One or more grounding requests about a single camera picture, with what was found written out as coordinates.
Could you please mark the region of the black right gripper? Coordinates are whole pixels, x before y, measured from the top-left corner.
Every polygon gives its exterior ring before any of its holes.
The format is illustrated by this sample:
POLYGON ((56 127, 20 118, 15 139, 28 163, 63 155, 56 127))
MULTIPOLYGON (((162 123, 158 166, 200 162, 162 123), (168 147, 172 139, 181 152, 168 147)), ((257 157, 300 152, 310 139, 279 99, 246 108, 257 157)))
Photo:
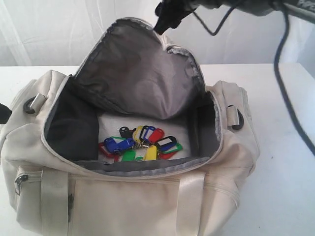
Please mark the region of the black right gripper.
POLYGON ((181 21, 196 9, 189 0, 162 0, 155 8, 158 20, 154 31, 164 34, 169 28, 177 28, 181 21))

